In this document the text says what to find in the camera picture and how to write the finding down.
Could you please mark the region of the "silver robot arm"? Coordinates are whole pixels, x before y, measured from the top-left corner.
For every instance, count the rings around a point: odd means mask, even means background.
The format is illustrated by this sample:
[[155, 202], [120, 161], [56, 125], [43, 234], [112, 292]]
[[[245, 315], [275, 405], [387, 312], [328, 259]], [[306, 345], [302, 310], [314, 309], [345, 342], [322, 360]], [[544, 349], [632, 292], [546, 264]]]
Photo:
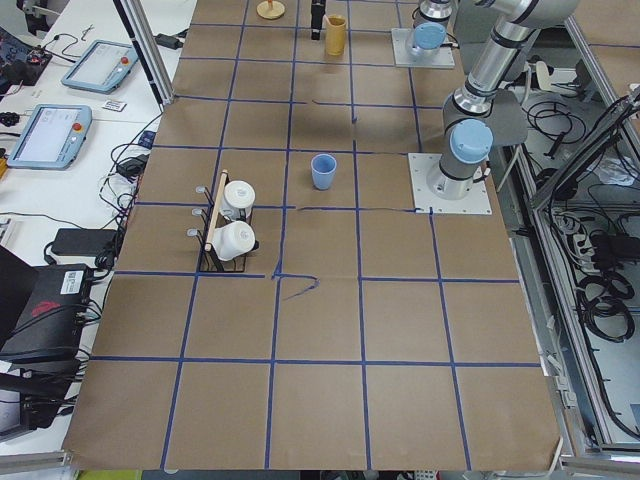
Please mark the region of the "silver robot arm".
[[495, 146], [522, 143], [524, 116], [515, 95], [499, 86], [528, 42], [545, 28], [564, 22], [576, 1], [476, 1], [497, 20], [465, 83], [443, 106], [444, 149], [427, 174], [430, 189], [445, 200], [468, 194], [474, 174]]
[[[407, 51], [416, 56], [440, 48], [447, 37], [452, 3], [445, 0], [421, 1], [412, 15], [413, 27], [407, 37]], [[319, 40], [323, 23], [328, 22], [325, 1], [311, 2], [311, 39]]]

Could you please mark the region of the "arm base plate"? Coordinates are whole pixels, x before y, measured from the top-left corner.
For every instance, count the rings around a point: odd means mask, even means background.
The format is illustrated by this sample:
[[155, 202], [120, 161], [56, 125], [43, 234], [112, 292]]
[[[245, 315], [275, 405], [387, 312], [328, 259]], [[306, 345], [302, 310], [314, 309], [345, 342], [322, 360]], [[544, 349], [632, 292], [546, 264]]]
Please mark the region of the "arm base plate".
[[453, 69], [455, 60], [452, 49], [440, 46], [438, 49], [423, 50], [411, 46], [412, 29], [393, 28], [391, 44], [396, 67]]
[[452, 180], [440, 169], [441, 154], [409, 153], [414, 209], [424, 214], [491, 215], [492, 208], [478, 167], [467, 180]]

